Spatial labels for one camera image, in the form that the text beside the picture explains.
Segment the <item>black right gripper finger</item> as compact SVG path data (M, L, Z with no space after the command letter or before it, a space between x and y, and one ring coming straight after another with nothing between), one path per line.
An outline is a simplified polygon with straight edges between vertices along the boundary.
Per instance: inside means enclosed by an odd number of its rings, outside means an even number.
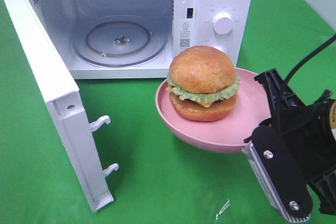
M308 185L320 200L320 213L335 215L335 167L317 169L309 166L307 178Z
M280 76L277 69L270 69L254 77L254 80L262 85L269 105L271 117L259 123L260 126L272 126L273 120L278 115L276 106L280 102L280 114L291 106L305 106L303 101L296 95L293 90L286 86L282 97L280 97L280 89L284 79Z

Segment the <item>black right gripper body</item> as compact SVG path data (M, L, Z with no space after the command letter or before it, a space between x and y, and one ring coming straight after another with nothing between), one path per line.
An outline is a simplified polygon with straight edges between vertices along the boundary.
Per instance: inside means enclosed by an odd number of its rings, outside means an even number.
M270 126L280 133L305 182L308 182L309 166L335 167L334 107L334 99L309 106L291 106L280 114L280 126L274 122Z

